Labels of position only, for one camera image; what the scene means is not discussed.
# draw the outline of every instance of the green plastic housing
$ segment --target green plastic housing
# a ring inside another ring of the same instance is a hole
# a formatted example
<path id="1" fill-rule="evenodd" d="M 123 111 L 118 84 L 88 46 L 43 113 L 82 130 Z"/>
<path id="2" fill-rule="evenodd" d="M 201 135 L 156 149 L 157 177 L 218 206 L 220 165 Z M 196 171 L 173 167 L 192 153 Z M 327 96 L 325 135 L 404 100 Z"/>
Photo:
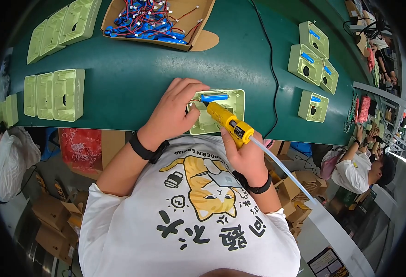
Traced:
<path id="1" fill-rule="evenodd" d="M 52 107 L 55 120 L 74 122 L 83 115 L 84 69 L 54 72 Z"/>
<path id="2" fill-rule="evenodd" d="M 46 26 L 47 19 L 40 23 L 31 35 L 31 41 L 29 42 L 28 58 L 26 64 L 38 62 L 42 56 L 40 56 L 40 46 L 43 38 L 44 28 Z"/>
<path id="3" fill-rule="evenodd" d="M 18 122 L 17 94 L 6 97 L 6 124 L 13 126 Z"/>
<path id="4" fill-rule="evenodd" d="M 73 44 L 88 39 L 94 32 L 101 0 L 77 0 L 67 9 L 59 37 L 59 44 Z"/>
<path id="5" fill-rule="evenodd" d="M 64 7 L 47 20 L 41 41 L 40 56 L 45 57 L 66 47 L 59 44 L 60 30 L 62 29 L 66 11 L 67 7 Z"/>
<path id="6" fill-rule="evenodd" d="M 319 57 L 329 58 L 329 38 L 326 34 L 310 21 L 300 23 L 298 26 L 300 30 L 300 43 L 307 45 Z M 317 34 L 320 39 L 311 34 L 310 30 Z"/>
<path id="7" fill-rule="evenodd" d="M 227 100 L 217 100 L 229 112 L 233 113 L 239 120 L 244 121 L 244 90 L 209 90 L 199 91 L 195 94 L 195 100 L 201 100 L 202 94 L 219 94 L 226 93 Z M 198 101 L 192 101 L 187 105 L 187 110 L 190 109 L 190 104 L 195 105 L 200 110 L 200 117 L 195 122 L 194 126 L 189 130 L 191 135 L 204 135 L 220 131 L 220 125 L 207 113 L 206 106 Z"/>
<path id="8" fill-rule="evenodd" d="M 312 101 L 312 96 L 320 98 L 321 102 Z M 311 91 L 303 90 L 301 95 L 300 107 L 298 109 L 298 116 L 306 119 L 307 121 L 324 122 L 326 118 L 327 106 L 329 105 L 329 98 L 313 93 Z M 315 107 L 315 113 L 311 113 L 311 109 Z"/>
<path id="9" fill-rule="evenodd" d="M 305 58 L 301 57 L 302 53 L 306 53 L 314 60 L 314 63 L 308 62 Z M 294 44 L 290 48 L 289 64 L 287 66 L 289 72 L 295 74 L 297 77 L 305 80 L 308 83 L 319 86 L 321 76 L 323 74 L 323 62 L 311 49 L 304 44 Z"/>
<path id="10" fill-rule="evenodd" d="M 37 79 L 36 75 L 30 75 L 30 76 L 24 77 L 23 110 L 24 110 L 24 114 L 29 117 L 35 117 L 37 115 L 36 79 Z"/>
<path id="11" fill-rule="evenodd" d="M 37 75 L 36 101 L 37 117 L 40 119 L 52 120 L 52 80 L 53 73 Z"/>
<path id="12" fill-rule="evenodd" d="M 323 68 L 323 76 L 321 77 L 320 87 L 324 89 L 324 91 L 335 94 L 338 83 L 338 71 L 333 67 L 327 58 L 323 59 L 323 63 L 324 66 L 330 70 L 331 75 L 329 75 L 329 73 L 327 73 Z"/>

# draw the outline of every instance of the black cable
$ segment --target black cable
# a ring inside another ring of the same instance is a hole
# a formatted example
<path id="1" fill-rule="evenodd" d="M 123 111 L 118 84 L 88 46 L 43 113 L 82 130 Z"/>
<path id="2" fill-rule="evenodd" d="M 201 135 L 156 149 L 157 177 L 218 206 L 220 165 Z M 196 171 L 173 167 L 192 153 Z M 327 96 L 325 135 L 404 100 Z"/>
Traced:
<path id="1" fill-rule="evenodd" d="M 272 43 L 271 40 L 269 39 L 269 37 L 267 36 L 267 32 L 266 32 L 266 28 L 264 28 L 264 23 L 263 20 L 261 19 L 261 15 L 260 12 L 258 11 L 257 6 L 255 5 L 255 1 L 254 0 L 249 0 L 252 3 L 252 6 L 254 6 L 255 12 L 257 13 L 258 19 L 260 20 L 260 24 L 261 24 L 261 28 L 263 29 L 263 33 L 264 36 L 266 37 L 267 43 L 269 44 L 269 48 L 271 48 L 271 58 L 270 58 L 270 63 L 271 63 L 271 69 L 272 69 L 272 75 L 274 76 L 275 79 L 275 83 L 277 85 L 277 88 L 275 89 L 275 94 L 274 94 L 274 113 L 275 113 L 275 123 L 274 126 L 272 126 L 272 129 L 270 129 L 266 135 L 263 136 L 263 139 L 265 139 L 271 132 L 272 130 L 275 128 L 275 126 L 277 125 L 278 122 L 278 115 L 277 115 L 277 109 L 275 107 L 275 101 L 277 99 L 277 92 L 278 92 L 278 79 L 277 76 L 275 75 L 275 71 L 274 71 L 274 63 L 273 63 L 273 49 L 272 49 Z"/>

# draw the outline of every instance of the worker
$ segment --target worker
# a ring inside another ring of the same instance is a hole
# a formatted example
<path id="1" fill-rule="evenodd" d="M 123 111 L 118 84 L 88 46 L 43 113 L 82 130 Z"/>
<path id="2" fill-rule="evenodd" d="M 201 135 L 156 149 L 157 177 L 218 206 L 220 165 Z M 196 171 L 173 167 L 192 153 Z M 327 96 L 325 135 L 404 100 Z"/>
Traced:
<path id="1" fill-rule="evenodd" d="M 0 128 L 0 202 L 11 201 L 21 191 L 25 171 L 40 161 L 41 151 L 23 127 Z"/>
<path id="2" fill-rule="evenodd" d="M 89 276 L 296 276 L 300 252 L 253 143 L 181 136 L 202 82 L 175 78 L 89 188 L 79 238 Z M 261 141 L 258 132 L 253 135 Z M 241 173 L 247 191 L 232 175 Z"/>
<path id="3" fill-rule="evenodd" d="M 375 58 L 377 58 L 379 67 L 381 69 L 381 76 L 385 81 L 396 86 L 398 78 L 396 77 L 394 70 L 394 62 L 390 57 L 386 57 L 381 50 L 375 51 Z"/>
<path id="4" fill-rule="evenodd" d="M 363 140 L 363 126 L 357 125 L 356 139 L 344 151 L 331 145 L 312 145 L 312 159 L 321 169 L 320 177 L 332 178 L 348 191 L 362 194 L 373 184 L 386 186 L 395 176 L 395 163 L 390 155 L 378 152 L 378 159 L 368 157 L 367 145 L 375 142 L 379 129 L 374 128 Z"/>

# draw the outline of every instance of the green table surface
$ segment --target green table surface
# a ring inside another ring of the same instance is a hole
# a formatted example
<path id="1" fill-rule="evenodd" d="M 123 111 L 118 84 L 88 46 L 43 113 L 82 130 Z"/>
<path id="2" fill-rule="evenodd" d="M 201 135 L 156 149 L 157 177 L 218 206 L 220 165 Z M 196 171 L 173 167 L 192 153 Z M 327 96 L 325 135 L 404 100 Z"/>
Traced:
<path id="1" fill-rule="evenodd" d="M 371 84 L 367 62 L 342 28 L 344 1 L 255 0 L 273 45 L 273 63 L 279 81 L 276 97 L 278 123 L 267 138 L 347 145 L 344 121 L 352 102 L 352 82 Z M 217 0 L 205 30 L 220 42 L 201 52 L 182 52 L 148 43 L 103 37 L 101 22 L 110 0 L 103 0 L 92 38 L 68 45 L 39 62 L 26 65 L 32 30 L 69 1 L 44 1 L 31 11 L 13 43 L 11 93 L 18 93 L 21 126 L 138 130 L 149 119 L 165 89 L 175 77 L 201 80 L 212 89 L 237 88 L 246 93 L 245 121 L 262 134 L 275 122 L 276 83 L 269 65 L 270 49 L 258 17 L 248 0 Z M 330 62 L 339 72 L 335 95 L 308 84 L 287 70 L 290 47 L 299 43 L 298 24 L 306 20 L 328 35 Z M 23 112 L 23 81 L 60 69 L 84 68 L 84 115 L 75 122 L 43 120 Z M 298 116 L 303 90 L 329 98 L 324 123 Z"/>

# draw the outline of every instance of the hair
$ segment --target hair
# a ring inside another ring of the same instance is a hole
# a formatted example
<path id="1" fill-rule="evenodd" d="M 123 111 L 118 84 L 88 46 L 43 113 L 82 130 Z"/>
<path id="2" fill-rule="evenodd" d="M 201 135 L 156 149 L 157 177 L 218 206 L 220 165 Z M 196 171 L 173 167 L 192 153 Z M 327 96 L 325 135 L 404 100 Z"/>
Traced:
<path id="1" fill-rule="evenodd" d="M 377 184 L 381 187 L 388 185 L 395 177 L 396 165 L 391 155 L 386 153 L 381 159 L 383 167 L 381 168 L 381 177 Z"/>

